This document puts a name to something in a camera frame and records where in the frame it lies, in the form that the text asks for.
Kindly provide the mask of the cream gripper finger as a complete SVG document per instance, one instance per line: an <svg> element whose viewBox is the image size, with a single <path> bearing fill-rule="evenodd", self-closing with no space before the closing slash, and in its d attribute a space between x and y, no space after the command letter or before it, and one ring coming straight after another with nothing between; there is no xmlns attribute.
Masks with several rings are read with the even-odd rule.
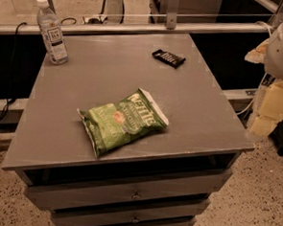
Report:
<svg viewBox="0 0 283 226"><path fill-rule="evenodd" d="M245 55L245 60L251 63L264 63L264 54L266 53L268 40L264 40L261 44L259 44L256 48L251 50Z"/></svg>
<svg viewBox="0 0 283 226"><path fill-rule="evenodd" d="M277 80L266 89L266 94L252 121L250 131L254 135L268 136L283 120L283 80Z"/></svg>

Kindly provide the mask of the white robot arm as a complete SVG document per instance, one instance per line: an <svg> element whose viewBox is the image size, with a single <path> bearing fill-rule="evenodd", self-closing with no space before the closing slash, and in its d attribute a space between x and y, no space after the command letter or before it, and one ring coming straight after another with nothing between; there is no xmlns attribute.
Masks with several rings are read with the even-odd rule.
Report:
<svg viewBox="0 0 283 226"><path fill-rule="evenodd" d="M259 86L248 119L251 134L268 136L283 121L283 22L256 48L245 55L251 63L261 63L265 74L274 78L267 87Z"/></svg>

